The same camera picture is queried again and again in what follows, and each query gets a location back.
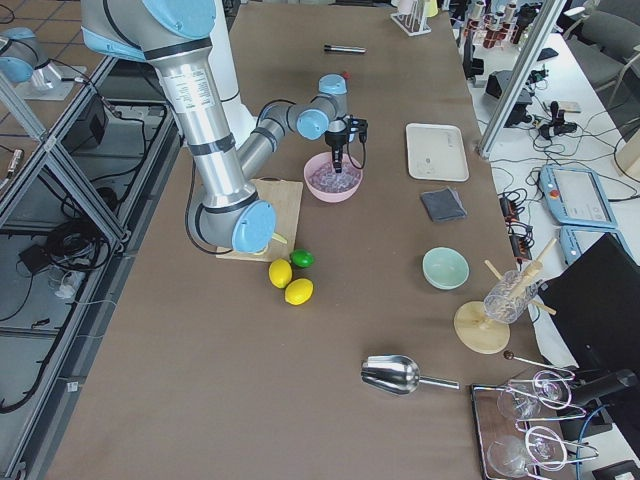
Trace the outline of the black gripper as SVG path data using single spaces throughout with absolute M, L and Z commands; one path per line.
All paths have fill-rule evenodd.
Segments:
M 335 173 L 342 173 L 343 170 L 343 147 L 350 138 L 349 120 L 338 119 L 329 123 L 324 134 L 325 143 L 331 147 L 332 168 Z

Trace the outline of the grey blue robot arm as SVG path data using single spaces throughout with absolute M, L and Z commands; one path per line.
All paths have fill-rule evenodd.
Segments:
M 228 123 L 244 109 L 235 99 L 238 88 L 222 99 L 216 85 L 236 79 L 221 2 L 84 1 L 81 15 L 88 48 L 156 71 L 203 183 L 187 214 L 188 231 L 237 252 L 266 248 L 276 211 L 251 180 L 289 132 L 326 138 L 341 159 L 350 137 L 345 79 L 325 75 L 309 103 L 268 107 L 238 144 Z

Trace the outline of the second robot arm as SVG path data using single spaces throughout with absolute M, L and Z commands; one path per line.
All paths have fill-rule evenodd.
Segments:
M 72 89 L 73 72 L 57 66 L 26 27 L 1 32 L 1 73 L 25 100 L 62 101 Z

